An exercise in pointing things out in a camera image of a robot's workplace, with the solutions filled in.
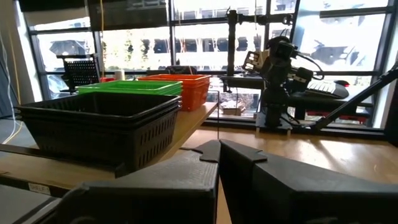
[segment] green plastic basket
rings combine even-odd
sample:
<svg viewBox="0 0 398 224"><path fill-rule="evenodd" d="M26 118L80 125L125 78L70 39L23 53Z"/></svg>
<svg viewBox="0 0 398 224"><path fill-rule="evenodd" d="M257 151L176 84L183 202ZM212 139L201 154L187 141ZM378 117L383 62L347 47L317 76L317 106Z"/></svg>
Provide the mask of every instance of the green plastic basket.
<svg viewBox="0 0 398 224"><path fill-rule="evenodd" d="M77 89L79 94L100 91L108 93L135 93L180 96L182 92L182 82L113 81L85 86L77 86Z"/></svg>

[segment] glass window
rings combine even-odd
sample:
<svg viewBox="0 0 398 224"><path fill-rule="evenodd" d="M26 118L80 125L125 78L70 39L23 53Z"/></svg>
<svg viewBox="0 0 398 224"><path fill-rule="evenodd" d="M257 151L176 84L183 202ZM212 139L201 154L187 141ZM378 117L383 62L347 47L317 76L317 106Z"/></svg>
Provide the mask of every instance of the glass window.
<svg viewBox="0 0 398 224"><path fill-rule="evenodd" d="M272 0L271 14L294 13L297 0Z"/></svg>
<svg viewBox="0 0 398 224"><path fill-rule="evenodd" d="M263 48L264 26L236 26L235 66L238 69L249 50ZM192 25L175 28L176 56L181 65L198 70L225 70L228 55L228 25Z"/></svg>
<svg viewBox="0 0 398 224"><path fill-rule="evenodd" d="M323 0L317 1L319 10L361 9L387 6L388 0Z"/></svg>
<svg viewBox="0 0 398 224"><path fill-rule="evenodd" d="M57 99L69 96L69 93L62 93L61 90L67 90L67 84L62 80L61 75L47 75L47 83L49 84L49 92L51 99Z"/></svg>
<svg viewBox="0 0 398 224"><path fill-rule="evenodd" d="M169 28L110 30L103 33L106 70L157 70L170 65Z"/></svg>
<svg viewBox="0 0 398 224"><path fill-rule="evenodd" d="M260 15L266 13L266 1L257 1L256 8L256 0L174 0L175 20L225 17L228 8L244 15Z"/></svg>
<svg viewBox="0 0 398 224"><path fill-rule="evenodd" d="M313 63L304 60L300 57L297 57L297 59L292 59L292 65L299 68L307 68L313 71L318 71L319 69L314 65ZM350 86L369 86L371 84L371 76L347 76L347 75L328 75L325 76L324 80L330 80L330 81L335 81L335 80L345 80L347 81Z"/></svg>
<svg viewBox="0 0 398 224"><path fill-rule="evenodd" d="M234 116L236 118L251 118L253 119L256 112L261 90L247 89L247 88L231 88L232 93L223 92L223 82L217 78L210 78L210 87L207 95L207 102L218 102L218 91L220 92L221 107L240 108L241 115ZM231 116L220 110L221 117ZM217 110L213 112L211 117L217 117Z"/></svg>
<svg viewBox="0 0 398 224"><path fill-rule="evenodd" d="M47 72L64 71L62 59L57 59L57 55L84 55L95 52L91 32L40 34L37 38Z"/></svg>
<svg viewBox="0 0 398 224"><path fill-rule="evenodd" d="M68 21L62 22L53 22L49 24L40 24L34 26L35 30L54 30L54 29L70 29L70 28L80 28L80 27L89 27L90 26L90 18L84 17L79 19L71 19Z"/></svg>
<svg viewBox="0 0 398 224"><path fill-rule="evenodd" d="M304 17L297 24L304 28L299 51L309 54L325 71L373 70L384 17Z"/></svg>
<svg viewBox="0 0 398 224"><path fill-rule="evenodd" d="M278 37L280 35L284 35L290 38L290 31L292 30L292 26L284 25L281 23L271 23L269 24L269 38L272 39L274 37Z"/></svg>

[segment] keyboard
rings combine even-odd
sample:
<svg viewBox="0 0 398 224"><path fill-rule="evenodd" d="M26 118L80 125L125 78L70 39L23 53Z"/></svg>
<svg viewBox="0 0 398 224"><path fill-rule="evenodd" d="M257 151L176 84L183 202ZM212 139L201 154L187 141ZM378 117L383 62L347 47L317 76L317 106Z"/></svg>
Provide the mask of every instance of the keyboard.
<svg viewBox="0 0 398 224"><path fill-rule="evenodd" d="M344 99L349 96L348 90L334 82L312 81L308 84L306 95Z"/></svg>

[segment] wooden table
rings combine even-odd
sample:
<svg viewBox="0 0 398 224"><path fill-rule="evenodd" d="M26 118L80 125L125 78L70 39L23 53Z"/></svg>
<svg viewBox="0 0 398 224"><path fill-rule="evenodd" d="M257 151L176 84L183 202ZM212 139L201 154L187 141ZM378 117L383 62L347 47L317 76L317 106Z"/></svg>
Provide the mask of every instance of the wooden table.
<svg viewBox="0 0 398 224"><path fill-rule="evenodd" d="M172 157L216 107L216 103L205 103L196 111L178 112L172 143L162 154L155 157L148 166ZM44 185L44 187L72 189L84 181L113 178L113 172L52 159L13 153L6 153L6 156L0 157L0 184L4 185L8 185L8 179L10 179L19 181L19 185L23 181L26 182L26 186L28 186L28 183L34 183Z"/></svg>

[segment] metal stand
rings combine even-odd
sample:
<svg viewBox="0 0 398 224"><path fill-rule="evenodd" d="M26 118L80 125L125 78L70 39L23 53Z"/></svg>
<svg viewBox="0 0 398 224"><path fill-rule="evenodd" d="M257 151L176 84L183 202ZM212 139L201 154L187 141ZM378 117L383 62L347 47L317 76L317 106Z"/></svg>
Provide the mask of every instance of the metal stand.
<svg viewBox="0 0 398 224"><path fill-rule="evenodd" d="M293 24L292 14L245 16L243 14L238 14L236 10L229 10L227 18L228 18L229 34L228 34L228 66L226 69L226 74L228 76L234 75L236 24L238 23L242 24L243 22L257 22L259 25L266 25L270 22L281 22L285 25Z"/></svg>
<svg viewBox="0 0 398 224"><path fill-rule="evenodd" d="M328 116L319 119L315 124L310 125L311 129L314 131L319 131L322 128L325 128L333 122L335 119L340 117L347 109L352 108L358 103L362 102L366 98L373 95L375 92L381 90L386 85L390 84L392 81L398 78L398 61L396 61L395 65L390 69L386 74L383 74L379 77L379 79L373 83L371 86L367 87L360 94L354 96L352 99L335 109Z"/></svg>

